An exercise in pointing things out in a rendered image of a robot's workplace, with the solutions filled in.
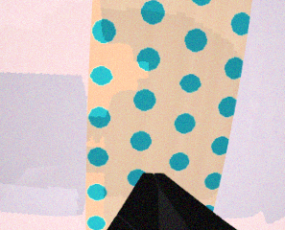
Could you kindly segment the beige strip with teal polka dots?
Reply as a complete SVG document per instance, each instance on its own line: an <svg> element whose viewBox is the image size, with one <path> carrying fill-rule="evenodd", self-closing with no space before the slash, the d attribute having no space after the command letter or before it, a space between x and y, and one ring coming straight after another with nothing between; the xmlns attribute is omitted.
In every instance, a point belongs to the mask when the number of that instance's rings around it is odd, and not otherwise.
<svg viewBox="0 0 285 230"><path fill-rule="evenodd" d="M92 0L85 230L107 230L142 173L214 211L252 0Z"/></svg>

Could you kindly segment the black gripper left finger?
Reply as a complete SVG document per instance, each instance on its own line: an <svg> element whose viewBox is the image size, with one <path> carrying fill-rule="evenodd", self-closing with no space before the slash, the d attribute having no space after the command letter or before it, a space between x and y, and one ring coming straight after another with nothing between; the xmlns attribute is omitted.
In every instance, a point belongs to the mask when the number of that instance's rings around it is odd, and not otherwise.
<svg viewBox="0 0 285 230"><path fill-rule="evenodd" d="M107 230L158 230L157 185L152 173L142 173Z"/></svg>

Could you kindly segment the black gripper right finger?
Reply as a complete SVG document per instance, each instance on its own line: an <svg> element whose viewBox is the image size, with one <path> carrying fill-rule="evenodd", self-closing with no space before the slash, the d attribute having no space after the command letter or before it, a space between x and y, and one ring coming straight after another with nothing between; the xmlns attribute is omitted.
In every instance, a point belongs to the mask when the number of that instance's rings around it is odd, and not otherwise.
<svg viewBox="0 0 285 230"><path fill-rule="evenodd" d="M238 230L164 173L154 173L157 185L158 230Z"/></svg>

